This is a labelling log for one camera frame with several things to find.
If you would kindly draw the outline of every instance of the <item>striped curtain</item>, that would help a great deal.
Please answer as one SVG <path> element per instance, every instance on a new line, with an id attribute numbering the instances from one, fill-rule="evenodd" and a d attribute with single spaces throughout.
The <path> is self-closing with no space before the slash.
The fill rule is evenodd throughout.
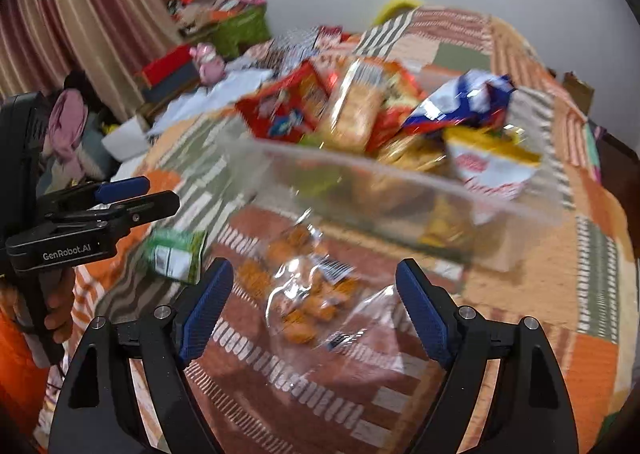
<path id="1" fill-rule="evenodd" d="M 142 104 L 132 74 L 180 43 L 166 0 L 2 0 L 0 94 L 61 88 L 85 70 L 121 121 Z"/>

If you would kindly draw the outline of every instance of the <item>finger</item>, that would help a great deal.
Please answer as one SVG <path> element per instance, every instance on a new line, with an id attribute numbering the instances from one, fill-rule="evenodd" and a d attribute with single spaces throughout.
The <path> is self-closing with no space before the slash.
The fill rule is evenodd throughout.
<path id="1" fill-rule="evenodd" d="M 18 303 L 18 291 L 14 287 L 3 285 L 0 288 L 0 310 L 9 320 L 15 320 L 15 305 Z"/>
<path id="2" fill-rule="evenodd" d="M 68 297 L 60 307 L 52 309 L 51 312 L 45 317 L 44 325 L 47 329 L 56 329 L 62 326 L 65 322 L 71 320 L 71 309 L 74 305 L 73 296 Z"/>
<path id="3" fill-rule="evenodd" d="M 76 271 L 74 269 L 65 269 L 56 289 L 51 292 L 47 299 L 47 306 L 57 308 L 65 304 L 68 301 L 69 294 L 73 294 L 75 283 Z"/>
<path id="4" fill-rule="evenodd" d="M 74 323 L 71 320 L 66 321 L 62 326 L 60 326 L 60 328 L 53 332 L 53 342 L 56 344 L 62 344 L 62 342 L 71 336 L 73 327 Z"/>

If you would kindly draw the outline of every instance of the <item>pink plush toy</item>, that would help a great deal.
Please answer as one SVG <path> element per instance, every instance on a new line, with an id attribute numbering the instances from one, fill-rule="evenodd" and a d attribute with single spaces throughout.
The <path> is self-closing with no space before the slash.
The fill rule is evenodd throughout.
<path id="1" fill-rule="evenodd" d="M 225 77 L 225 61 L 209 43 L 198 43 L 189 53 L 200 73 L 200 81 L 205 86 L 214 86 Z"/>

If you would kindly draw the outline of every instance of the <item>blue rubber fingertip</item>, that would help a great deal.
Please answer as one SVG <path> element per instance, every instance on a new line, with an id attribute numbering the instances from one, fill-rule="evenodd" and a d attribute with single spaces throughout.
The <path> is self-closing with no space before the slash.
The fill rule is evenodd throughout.
<path id="1" fill-rule="evenodd" d="M 398 264 L 396 270 L 396 288 L 427 355 L 443 368 L 449 369 L 453 355 L 447 346 L 447 327 L 404 262 Z"/>
<path id="2" fill-rule="evenodd" d="M 144 196 L 151 189 L 151 182 L 146 176 L 121 179 L 105 183 L 95 191 L 95 200 L 98 203 L 115 203 L 129 198 Z"/>
<path id="3" fill-rule="evenodd" d="M 214 272 L 209 273 L 209 275 L 214 275 L 213 279 L 206 279 L 207 273 L 209 271 L 205 272 L 204 278 L 200 282 L 209 283 L 209 286 L 184 323 L 182 345 L 178 356 L 185 365 L 200 358 L 204 353 L 211 332 L 234 285 L 234 271 L 228 261 L 225 261 Z"/>

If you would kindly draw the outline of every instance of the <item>metal screw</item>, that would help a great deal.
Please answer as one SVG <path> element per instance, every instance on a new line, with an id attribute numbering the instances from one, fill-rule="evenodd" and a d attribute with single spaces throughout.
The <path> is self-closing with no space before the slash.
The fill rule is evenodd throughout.
<path id="1" fill-rule="evenodd" d="M 458 308 L 458 313 L 462 319 L 471 320 L 476 318 L 476 310 L 471 306 L 460 306 Z"/>
<path id="2" fill-rule="evenodd" d="M 156 317 L 156 319 L 166 319 L 170 315 L 171 315 L 171 308 L 169 308 L 168 306 L 158 306 L 154 310 L 154 317 Z"/>
<path id="3" fill-rule="evenodd" d="M 100 329 L 102 326 L 106 324 L 106 322 L 107 322 L 107 319 L 105 319 L 102 315 L 100 315 L 99 317 L 96 317 L 91 321 L 91 327 L 93 329 Z"/>
<path id="4" fill-rule="evenodd" d="M 538 326 L 540 326 L 540 323 L 538 322 L 538 320 L 534 319 L 533 317 L 525 317 L 524 325 L 529 329 L 538 329 Z"/>

